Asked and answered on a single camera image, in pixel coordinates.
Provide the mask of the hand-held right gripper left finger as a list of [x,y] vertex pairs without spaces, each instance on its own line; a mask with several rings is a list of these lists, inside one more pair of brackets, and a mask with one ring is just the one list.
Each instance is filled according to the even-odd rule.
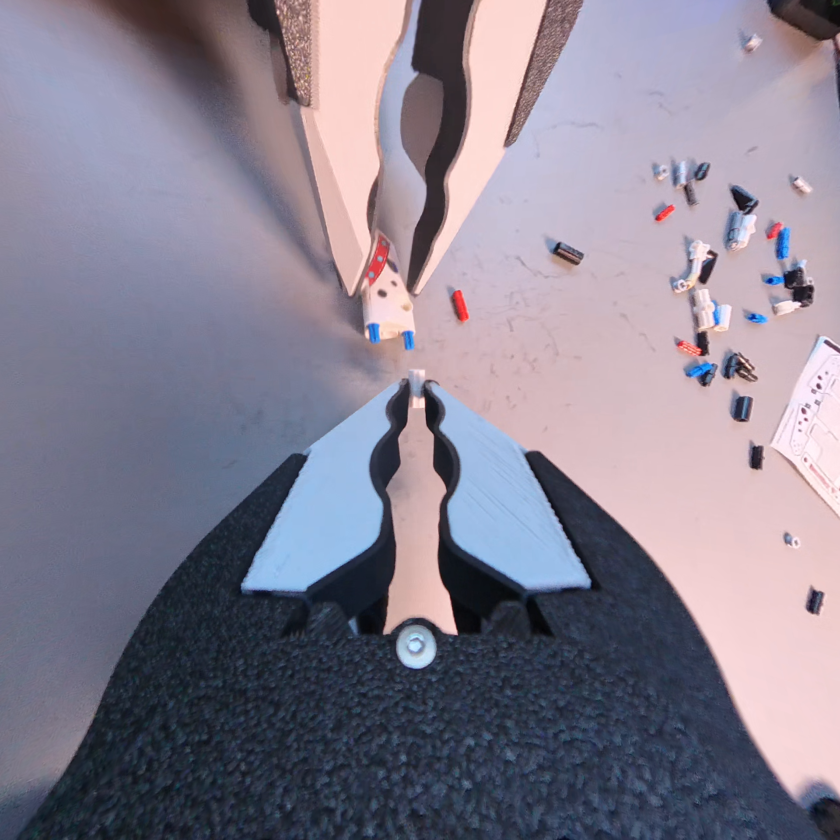
[[394,571],[391,502],[408,382],[399,381],[322,436],[243,579],[243,593],[382,596]]

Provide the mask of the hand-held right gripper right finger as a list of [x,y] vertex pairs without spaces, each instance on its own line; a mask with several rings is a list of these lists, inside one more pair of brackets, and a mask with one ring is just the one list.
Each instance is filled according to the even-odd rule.
[[440,384],[424,390],[434,467],[446,485],[441,548],[517,594],[591,588],[526,449]]

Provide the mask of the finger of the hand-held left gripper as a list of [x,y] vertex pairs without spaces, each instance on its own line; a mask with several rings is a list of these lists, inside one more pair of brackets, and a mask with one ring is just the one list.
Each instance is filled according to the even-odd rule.
[[413,68],[441,82],[443,109],[424,170],[407,287],[420,293],[505,151],[543,19],[541,1],[423,1]]
[[371,252],[368,204],[382,164],[379,107],[407,7],[311,3],[311,105],[301,116],[332,260],[350,297]]

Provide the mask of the white spotted toy panel assembly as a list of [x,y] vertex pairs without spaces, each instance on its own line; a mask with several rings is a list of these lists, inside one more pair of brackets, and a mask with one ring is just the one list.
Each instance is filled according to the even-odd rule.
[[393,246],[376,229],[369,262],[360,282],[364,334],[371,343],[402,338],[405,350],[415,347],[413,303],[396,267]]

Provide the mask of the black device with green display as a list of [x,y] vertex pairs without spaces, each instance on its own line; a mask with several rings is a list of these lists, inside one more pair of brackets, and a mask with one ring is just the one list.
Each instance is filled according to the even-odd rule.
[[819,41],[839,35],[839,1],[768,1],[771,13]]

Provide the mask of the toy sticker sheet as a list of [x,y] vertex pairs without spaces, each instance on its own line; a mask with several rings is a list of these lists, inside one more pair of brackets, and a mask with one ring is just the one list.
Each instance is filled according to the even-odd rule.
[[820,337],[771,443],[839,513],[839,346]]

